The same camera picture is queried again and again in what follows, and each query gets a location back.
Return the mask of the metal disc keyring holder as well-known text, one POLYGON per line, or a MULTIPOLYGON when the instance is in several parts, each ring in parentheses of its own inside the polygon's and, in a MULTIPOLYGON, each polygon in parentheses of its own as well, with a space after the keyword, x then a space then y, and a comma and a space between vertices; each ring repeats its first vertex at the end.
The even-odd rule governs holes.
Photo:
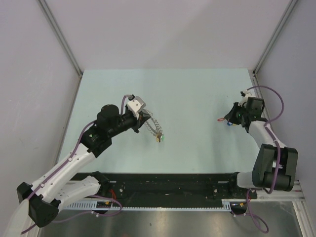
POLYGON ((150 113, 151 113, 151 117, 148 121, 145 122, 145 126, 149 130, 149 132, 154 137, 156 137, 156 135, 159 133, 163 134, 163 129, 162 129, 161 125, 159 124, 159 122, 157 121, 157 119, 153 117, 153 113, 152 112, 150 112, 150 113))

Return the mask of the green yellow tagged keys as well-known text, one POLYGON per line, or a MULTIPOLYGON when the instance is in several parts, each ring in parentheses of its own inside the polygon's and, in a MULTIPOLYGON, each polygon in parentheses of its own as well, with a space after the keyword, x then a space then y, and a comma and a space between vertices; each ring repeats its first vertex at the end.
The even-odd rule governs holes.
POLYGON ((157 134, 157 135, 156 135, 156 141, 157 141, 158 143, 163 142, 163 141, 164 141, 164 134, 162 134, 162 133, 157 134))

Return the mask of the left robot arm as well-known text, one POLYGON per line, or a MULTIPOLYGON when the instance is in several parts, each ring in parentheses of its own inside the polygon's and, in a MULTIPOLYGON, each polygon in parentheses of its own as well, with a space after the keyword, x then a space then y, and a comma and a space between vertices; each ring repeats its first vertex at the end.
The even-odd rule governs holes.
POLYGON ((27 214, 36 226, 45 227, 56 218, 66 200, 66 195, 59 191, 82 167, 98 158, 112 144, 113 137, 129 129, 139 132, 151 117, 145 112, 145 106, 137 98, 125 105, 124 114, 119 113, 116 105, 103 106, 63 160, 33 183, 23 182, 17 187, 19 202, 28 201, 27 214))

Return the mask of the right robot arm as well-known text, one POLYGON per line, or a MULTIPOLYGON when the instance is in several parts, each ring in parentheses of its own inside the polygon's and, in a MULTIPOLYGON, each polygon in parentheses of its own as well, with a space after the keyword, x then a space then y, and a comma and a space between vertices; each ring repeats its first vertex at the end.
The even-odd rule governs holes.
POLYGON ((244 102, 235 102, 224 119, 241 125, 255 140, 259 153, 251 172, 239 172, 237 180, 228 185, 228 193, 239 198, 248 189, 263 189, 289 192, 293 189, 298 160, 298 151, 282 143, 267 119, 262 117, 264 100, 248 97, 244 102))

